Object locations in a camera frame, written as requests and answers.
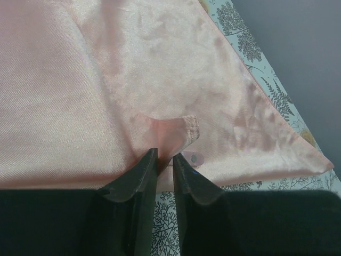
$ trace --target floral tablecloth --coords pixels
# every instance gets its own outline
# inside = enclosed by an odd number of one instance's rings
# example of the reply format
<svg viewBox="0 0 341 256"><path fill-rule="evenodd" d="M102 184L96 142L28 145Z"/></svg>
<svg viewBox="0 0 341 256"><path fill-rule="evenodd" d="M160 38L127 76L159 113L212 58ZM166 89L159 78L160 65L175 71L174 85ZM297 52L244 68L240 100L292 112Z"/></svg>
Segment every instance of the floral tablecloth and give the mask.
<svg viewBox="0 0 341 256"><path fill-rule="evenodd" d="M320 150L295 105L278 80L272 67L234 8L231 0L198 0L245 65L262 86L279 113L311 145ZM330 170L319 176L258 181L223 187L225 190L324 189L341 195L341 182ZM156 196L151 255L180 255L173 192Z"/></svg>

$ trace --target gray background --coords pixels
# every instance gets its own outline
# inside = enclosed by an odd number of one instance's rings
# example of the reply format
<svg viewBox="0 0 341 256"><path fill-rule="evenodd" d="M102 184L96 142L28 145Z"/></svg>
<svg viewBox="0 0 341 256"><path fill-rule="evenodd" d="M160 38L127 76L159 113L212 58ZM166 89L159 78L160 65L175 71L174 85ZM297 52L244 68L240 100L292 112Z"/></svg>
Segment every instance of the gray background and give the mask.
<svg viewBox="0 0 341 256"><path fill-rule="evenodd" d="M341 1L232 1L341 178Z"/></svg>

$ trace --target table surface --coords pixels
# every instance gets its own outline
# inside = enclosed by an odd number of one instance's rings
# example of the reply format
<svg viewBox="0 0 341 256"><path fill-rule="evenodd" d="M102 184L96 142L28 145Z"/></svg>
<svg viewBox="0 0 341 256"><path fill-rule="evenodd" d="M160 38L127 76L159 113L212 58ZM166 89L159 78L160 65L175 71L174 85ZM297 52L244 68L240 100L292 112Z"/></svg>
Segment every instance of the table surface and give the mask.
<svg viewBox="0 0 341 256"><path fill-rule="evenodd" d="M241 56L283 118L306 141L321 151L231 0L198 1ZM341 182L333 170L319 176L249 182L223 188L227 191L324 189L341 195ZM164 192L156 197L151 255L180 255L178 245L174 193Z"/></svg>

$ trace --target pink cloth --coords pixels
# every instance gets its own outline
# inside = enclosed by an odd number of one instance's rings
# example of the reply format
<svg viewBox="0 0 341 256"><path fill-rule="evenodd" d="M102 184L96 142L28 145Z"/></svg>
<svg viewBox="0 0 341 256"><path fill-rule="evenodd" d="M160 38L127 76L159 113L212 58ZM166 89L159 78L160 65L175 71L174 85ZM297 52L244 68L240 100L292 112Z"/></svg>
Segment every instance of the pink cloth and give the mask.
<svg viewBox="0 0 341 256"><path fill-rule="evenodd" d="M187 150L218 185L333 167L197 0L2 0L0 35L2 188L100 187L148 148L166 164L198 121Z"/></svg>

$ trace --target printed flower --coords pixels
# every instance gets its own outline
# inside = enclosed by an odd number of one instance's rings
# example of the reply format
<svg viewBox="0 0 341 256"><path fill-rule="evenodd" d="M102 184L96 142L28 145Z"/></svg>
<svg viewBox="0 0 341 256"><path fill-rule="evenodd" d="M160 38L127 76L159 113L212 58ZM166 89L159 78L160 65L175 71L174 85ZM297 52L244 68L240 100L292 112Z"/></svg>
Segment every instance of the printed flower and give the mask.
<svg viewBox="0 0 341 256"><path fill-rule="evenodd" d="M208 13L208 4L205 0L199 0L199 3L201 4L202 8Z"/></svg>
<svg viewBox="0 0 341 256"><path fill-rule="evenodd" d="M303 130L301 132L301 137L305 139L310 145L312 145L313 147L316 147L316 141L310 131Z"/></svg>

